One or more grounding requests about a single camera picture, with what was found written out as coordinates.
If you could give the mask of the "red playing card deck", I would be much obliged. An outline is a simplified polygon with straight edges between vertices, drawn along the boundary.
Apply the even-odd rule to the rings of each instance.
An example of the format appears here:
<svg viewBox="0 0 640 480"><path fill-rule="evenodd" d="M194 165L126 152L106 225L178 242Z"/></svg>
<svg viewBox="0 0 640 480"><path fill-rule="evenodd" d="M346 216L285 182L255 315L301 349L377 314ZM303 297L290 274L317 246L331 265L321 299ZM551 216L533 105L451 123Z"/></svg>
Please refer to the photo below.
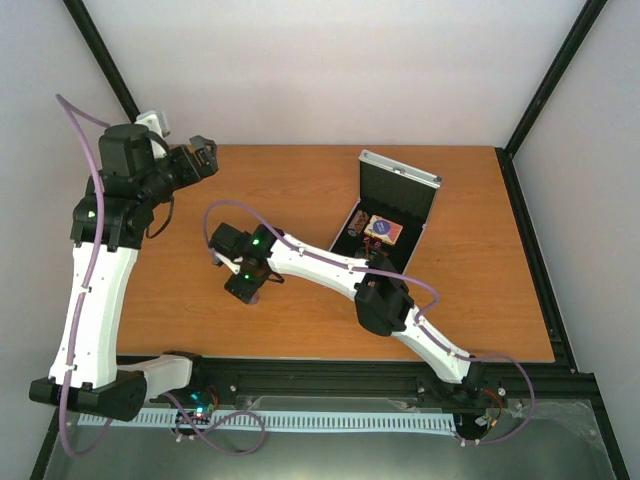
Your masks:
<svg viewBox="0 0 640 480"><path fill-rule="evenodd" d="M389 234L388 237L376 236L375 234L371 233L370 225L371 225L372 220L374 220L374 219L385 219L391 224L392 230L391 230L391 233ZM375 239L379 239L382 243L385 243L387 245L393 246L393 245L396 244L398 238L400 237L402 230L403 230L403 226L401 224L393 222L393 221L391 221L389 219L386 219L384 217L381 217L379 215L372 215L371 219L369 220L369 223L367 224L367 226L364 229L364 234L369 236L369 237L372 237L372 238L375 238Z"/></svg>

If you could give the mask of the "blue small blind button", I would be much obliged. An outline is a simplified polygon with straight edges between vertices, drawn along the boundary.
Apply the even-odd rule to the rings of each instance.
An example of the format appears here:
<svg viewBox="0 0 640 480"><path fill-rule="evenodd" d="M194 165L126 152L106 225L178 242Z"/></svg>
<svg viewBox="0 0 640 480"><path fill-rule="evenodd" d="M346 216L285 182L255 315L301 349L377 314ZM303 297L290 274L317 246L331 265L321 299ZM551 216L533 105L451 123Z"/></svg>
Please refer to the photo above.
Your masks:
<svg viewBox="0 0 640 480"><path fill-rule="evenodd" d="M392 226L385 219L374 219L370 225L370 231L372 234L381 237L388 237L391 233Z"/></svg>

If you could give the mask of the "aluminium poker case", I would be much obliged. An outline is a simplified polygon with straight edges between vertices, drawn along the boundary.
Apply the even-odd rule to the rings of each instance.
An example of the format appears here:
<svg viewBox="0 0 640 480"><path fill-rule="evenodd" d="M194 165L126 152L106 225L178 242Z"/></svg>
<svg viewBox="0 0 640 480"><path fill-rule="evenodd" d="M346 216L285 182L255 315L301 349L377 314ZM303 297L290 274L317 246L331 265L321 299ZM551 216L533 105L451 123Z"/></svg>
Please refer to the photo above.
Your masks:
<svg viewBox="0 0 640 480"><path fill-rule="evenodd" d="M359 197L347 216L330 251L354 257L355 251L365 248L363 240L369 237L364 230L357 237L347 233L353 215L364 211L401 224L403 230L395 245L383 243L384 254L368 251L369 259L387 258L395 270L406 271L419 245L442 178L419 168L401 163L369 150L359 155Z"/></svg>

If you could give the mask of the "black red triangular button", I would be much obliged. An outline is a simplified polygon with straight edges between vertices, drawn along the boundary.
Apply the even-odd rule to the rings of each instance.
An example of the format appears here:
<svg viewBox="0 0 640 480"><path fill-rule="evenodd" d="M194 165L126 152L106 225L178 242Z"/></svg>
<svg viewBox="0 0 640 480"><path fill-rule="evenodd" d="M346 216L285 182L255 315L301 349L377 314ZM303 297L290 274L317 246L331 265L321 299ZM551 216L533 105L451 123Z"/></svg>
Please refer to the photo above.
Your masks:
<svg viewBox="0 0 640 480"><path fill-rule="evenodd" d="M383 243L379 239L365 237L363 243L366 251L375 251L380 254L384 254Z"/></svg>

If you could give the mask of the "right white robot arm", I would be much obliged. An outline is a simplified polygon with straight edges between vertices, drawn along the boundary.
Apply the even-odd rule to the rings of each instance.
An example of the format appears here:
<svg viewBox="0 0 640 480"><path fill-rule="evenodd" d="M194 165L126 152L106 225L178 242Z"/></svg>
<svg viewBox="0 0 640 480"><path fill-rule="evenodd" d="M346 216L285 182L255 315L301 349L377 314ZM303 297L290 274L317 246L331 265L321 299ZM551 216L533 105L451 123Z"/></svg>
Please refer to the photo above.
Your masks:
<svg viewBox="0 0 640 480"><path fill-rule="evenodd" d="M483 367L428 321L410 296L411 280L386 257L340 256L263 224L249 233L222 223L208 247L215 264L231 271L226 291L243 303L254 302L269 281L282 283L286 275L305 279L351 300L362 328L405 344L456 395L471 397L482 388Z"/></svg>

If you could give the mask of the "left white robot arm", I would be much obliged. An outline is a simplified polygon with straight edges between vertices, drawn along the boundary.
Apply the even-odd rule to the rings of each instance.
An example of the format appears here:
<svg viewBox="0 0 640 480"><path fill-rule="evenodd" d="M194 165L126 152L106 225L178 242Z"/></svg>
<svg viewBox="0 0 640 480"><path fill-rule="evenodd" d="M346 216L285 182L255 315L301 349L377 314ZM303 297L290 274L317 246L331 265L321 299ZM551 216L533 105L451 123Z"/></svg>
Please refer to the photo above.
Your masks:
<svg viewBox="0 0 640 480"><path fill-rule="evenodd" d="M193 354L167 352L120 366L116 344L127 283L154 209L176 191L218 170L214 141L194 136L170 147L142 125L120 125L99 139L102 167L73 211L74 271L63 337L46 377L32 381L30 400L78 413L130 421L144 403L174 390L201 400L208 378Z"/></svg>

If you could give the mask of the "left green lit circuit board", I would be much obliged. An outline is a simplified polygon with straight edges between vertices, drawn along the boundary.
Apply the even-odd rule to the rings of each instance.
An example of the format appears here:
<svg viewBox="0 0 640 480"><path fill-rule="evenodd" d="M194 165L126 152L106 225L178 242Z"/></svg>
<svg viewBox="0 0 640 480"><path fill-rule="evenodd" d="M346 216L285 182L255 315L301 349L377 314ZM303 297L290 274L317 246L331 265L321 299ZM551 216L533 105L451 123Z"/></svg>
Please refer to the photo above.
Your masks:
<svg viewBox="0 0 640 480"><path fill-rule="evenodd" d="M185 397L183 408L187 415L198 426L208 426L213 414L219 408L219 398L214 386L207 386L199 391L193 391Z"/></svg>

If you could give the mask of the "black aluminium frame rail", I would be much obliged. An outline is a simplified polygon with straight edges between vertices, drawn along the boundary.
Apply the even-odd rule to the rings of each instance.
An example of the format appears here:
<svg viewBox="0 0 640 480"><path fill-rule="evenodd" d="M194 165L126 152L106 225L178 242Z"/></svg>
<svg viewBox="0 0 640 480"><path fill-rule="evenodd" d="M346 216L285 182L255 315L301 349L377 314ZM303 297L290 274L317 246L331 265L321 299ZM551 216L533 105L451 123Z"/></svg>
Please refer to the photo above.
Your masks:
<svg viewBox="0 0 640 480"><path fill-rule="evenodd" d="M525 364L524 373L510 362L488 363L483 369L481 388L494 394L504 389L507 402L526 404L530 399L526 381L530 380L538 402L603 403L595 376L571 370L564 364ZM196 368L196 375L194 385L173 390L185 405L195 403L194 392L209 400L209 390L221 404L236 407L243 399L267 396L386 398L447 413L479 413L491 404L484 393L462 399L453 387L439 381L420 362L205 358Z"/></svg>

